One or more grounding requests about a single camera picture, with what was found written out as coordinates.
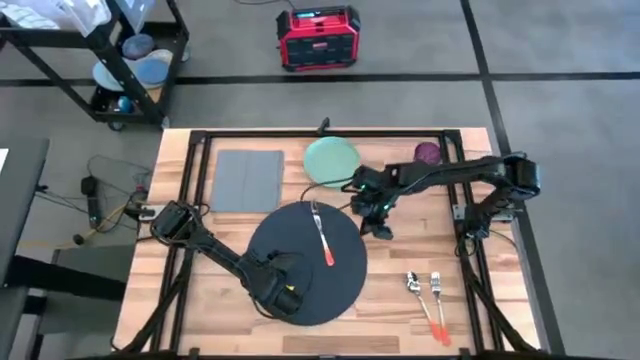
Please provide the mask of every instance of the wooden table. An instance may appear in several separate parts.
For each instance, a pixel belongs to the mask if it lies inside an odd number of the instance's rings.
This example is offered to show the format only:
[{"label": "wooden table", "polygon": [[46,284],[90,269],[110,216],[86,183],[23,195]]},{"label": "wooden table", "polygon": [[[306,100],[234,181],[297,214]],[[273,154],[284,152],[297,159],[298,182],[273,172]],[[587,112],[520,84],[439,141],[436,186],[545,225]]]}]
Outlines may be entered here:
[{"label": "wooden table", "polygon": [[[460,129],[467,159],[491,153],[484,128]],[[151,203],[176,199],[187,151],[190,130],[167,130],[158,153],[150,188]],[[204,199],[213,187],[217,152],[223,149],[282,150],[285,169],[281,206],[297,201],[310,184],[303,170],[305,148],[313,138],[216,138],[207,171]],[[412,161],[420,138],[354,138],[352,143],[365,165],[382,168],[385,163]],[[199,164],[200,153],[195,164]],[[191,196],[195,188],[192,176]],[[472,184],[476,201],[492,187]],[[346,204],[347,194],[318,188],[307,194],[334,206]],[[205,224],[233,250],[243,253],[251,235],[266,214],[216,213],[205,217]],[[359,225],[360,219],[351,216]],[[365,285],[357,301],[338,319],[329,323],[298,327],[262,318],[253,308],[238,279],[204,256],[194,262],[180,353],[199,347],[201,354],[456,354],[460,347],[473,349],[469,315],[460,265],[455,257],[454,230],[445,187],[434,187],[413,196],[402,197],[390,212],[388,224],[393,241],[364,237],[368,252]],[[492,229],[513,239],[509,225]],[[514,244],[493,234],[485,249],[497,303],[532,345],[538,346],[531,307]],[[157,304],[167,248],[158,242],[141,242],[131,267],[118,329],[116,346],[127,344],[147,320]],[[405,288],[405,274],[413,270],[422,279],[432,271],[442,274],[442,299],[452,345],[447,348],[433,340],[416,297]],[[435,301],[426,291],[424,299],[433,314]],[[490,347],[489,326],[479,305],[485,343]],[[165,320],[161,348],[167,348],[173,312]]]}]

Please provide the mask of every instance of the light green plate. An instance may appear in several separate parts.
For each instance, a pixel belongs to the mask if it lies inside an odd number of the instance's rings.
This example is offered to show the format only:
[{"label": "light green plate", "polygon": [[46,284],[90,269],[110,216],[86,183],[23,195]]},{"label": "light green plate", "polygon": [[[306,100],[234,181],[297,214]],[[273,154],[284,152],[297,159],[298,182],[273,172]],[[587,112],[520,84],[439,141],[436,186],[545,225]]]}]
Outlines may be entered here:
[{"label": "light green plate", "polygon": [[[304,170],[315,183],[353,176],[360,166],[360,154],[347,139],[335,136],[314,141],[304,153]],[[327,184],[338,188],[348,181]]]}]

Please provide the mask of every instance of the cart wheel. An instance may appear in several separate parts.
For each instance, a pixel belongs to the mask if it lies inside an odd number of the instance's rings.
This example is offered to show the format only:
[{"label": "cart wheel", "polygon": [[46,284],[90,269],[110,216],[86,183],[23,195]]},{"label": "cart wheel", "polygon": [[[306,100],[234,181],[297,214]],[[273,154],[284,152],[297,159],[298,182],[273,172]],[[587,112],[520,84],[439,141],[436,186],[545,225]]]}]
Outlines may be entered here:
[{"label": "cart wheel", "polygon": [[109,129],[115,131],[115,132],[120,132],[122,131],[122,129],[124,129],[124,123],[118,122],[118,121],[111,121],[107,123],[107,126],[109,127]]},{"label": "cart wheel", "polygon": [[162,130],[171,129],[171,120],[169,120],[169,117],[165,116],[165,118],[162,119],[162,124],[160,124],[160,128]]},{"label": "cart wheel", "polygon": [[187,62],[189,59],[191,59],[191,46],[187,44],[184,47],[184,52],[182,53],[182,59],[180,59],[180,61]]}]

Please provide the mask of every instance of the gray cutting board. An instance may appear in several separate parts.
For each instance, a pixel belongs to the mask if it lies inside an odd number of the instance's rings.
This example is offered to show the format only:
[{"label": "gray cutting board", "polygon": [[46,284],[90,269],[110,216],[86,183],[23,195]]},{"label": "gray cutting board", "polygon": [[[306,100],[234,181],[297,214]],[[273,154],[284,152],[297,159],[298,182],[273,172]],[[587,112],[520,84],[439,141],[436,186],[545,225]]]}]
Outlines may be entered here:
[{"label": "gray cutting board", "polygon": [[211,211],[268,213],[278,208],[282,192],[282,151],[218,152]]}]

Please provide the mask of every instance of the red generator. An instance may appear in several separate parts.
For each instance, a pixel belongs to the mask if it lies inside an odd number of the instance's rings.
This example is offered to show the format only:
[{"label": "red generator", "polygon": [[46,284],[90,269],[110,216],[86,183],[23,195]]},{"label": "red generator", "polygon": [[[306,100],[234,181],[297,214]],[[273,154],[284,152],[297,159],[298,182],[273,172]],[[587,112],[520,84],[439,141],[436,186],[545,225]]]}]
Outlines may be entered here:
[{"label": "red generator", "polygon": [[287,71],[347,67],[358,58],[360,16],[351,6],[283,11],[276,21]]}]

